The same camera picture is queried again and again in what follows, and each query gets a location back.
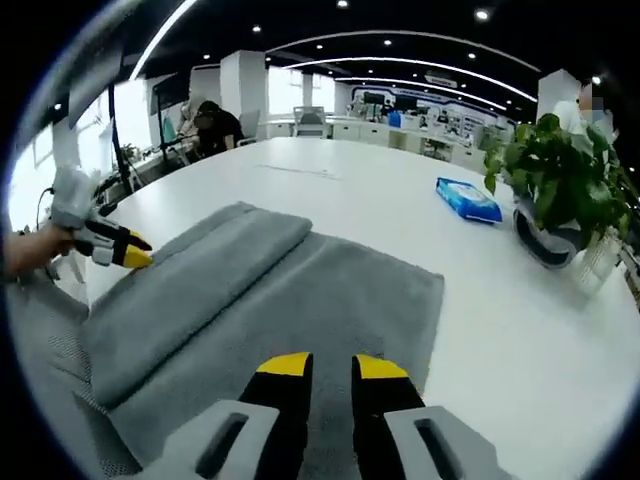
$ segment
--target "gray towel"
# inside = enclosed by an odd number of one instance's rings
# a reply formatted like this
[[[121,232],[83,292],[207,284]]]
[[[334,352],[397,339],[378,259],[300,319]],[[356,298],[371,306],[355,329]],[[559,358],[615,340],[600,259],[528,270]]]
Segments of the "gray towel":
[[[315,356],[312,407],[300,478],[358,478],[351,356],[367,353],[393,360],[421,388],[443,278],[352,242],[305,234],[309,223],[303,219],[246,205],[228,207],[214,217],[228,218],[230,212],[237,216],[222,225],[209,223],[211,233],[201,237],[202,244],[182,250],[178,265],[166,265],[172,256],[165,249],[174,248],[167,245],[158,254],[166,260],[123,279],[117,288],[127,296],[104,303],[99,316],[87,322],[87,349],[97,367],[92,370],[96,397],[109,400],[119,434],[147,465],[173,430],[219,399],[238,398],[261,363],[309,351]],[[279,226],[270,229],[261,221],[243,220],[247,216]],[[218,248],[223,233],[235,239],[233,248]],[[215,259],[220,255],[241,257],[234,249],[246,252],[245,263],[238,265],[253,273],[200,268],[203,262],[226,265]],[[165,268],[175,273],[168,276]],[[174,289],[192,292],[174,299],[180,311],[169,315],[148,303],[150,289],[139,282],[142,274],[159,290],[156,301],[163,295],[175,297]],[[227,276],[235,280],[229,283]]]

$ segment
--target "black plant pot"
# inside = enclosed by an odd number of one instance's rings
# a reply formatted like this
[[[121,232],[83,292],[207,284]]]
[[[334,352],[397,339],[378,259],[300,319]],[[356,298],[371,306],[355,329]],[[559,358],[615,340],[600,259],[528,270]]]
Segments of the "black plant pot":
[[[516,198],[513,228],[529,254],[549,269],[566,267],[582,250],[580,227],[575,222],[551,231],[536,227],[535,204],[530,197]]]

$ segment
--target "potted plant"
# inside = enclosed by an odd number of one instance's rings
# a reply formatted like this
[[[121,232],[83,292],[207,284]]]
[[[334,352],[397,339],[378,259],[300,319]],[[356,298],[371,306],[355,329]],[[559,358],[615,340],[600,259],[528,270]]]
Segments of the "potted plant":
[[[569,264],[593,238],[626,237],[631,210],[623,185],[638,194],[614,148],[594,127],[563,131],[553,114],[519,125],[506,148],[485,156],[484,184],[495,193],[502,173],[516,199],[514,228],[529,252],[550,268]]]

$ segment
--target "person in black shirt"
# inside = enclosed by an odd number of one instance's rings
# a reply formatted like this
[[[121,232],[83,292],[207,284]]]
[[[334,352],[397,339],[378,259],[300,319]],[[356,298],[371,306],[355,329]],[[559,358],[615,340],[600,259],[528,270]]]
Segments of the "person in black shirt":
[[[194,125],[198,129],[203,158],[232,150],[244,138],[238,119],[211,100],[200,105]]]

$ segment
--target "blue box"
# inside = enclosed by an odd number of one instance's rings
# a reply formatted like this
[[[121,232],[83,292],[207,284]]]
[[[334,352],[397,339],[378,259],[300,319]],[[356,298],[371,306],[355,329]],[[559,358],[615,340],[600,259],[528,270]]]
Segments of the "blue box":
[[[462,218],[491,224],[502,222],[498,204],[470,183],[439,177],[436,192]]]

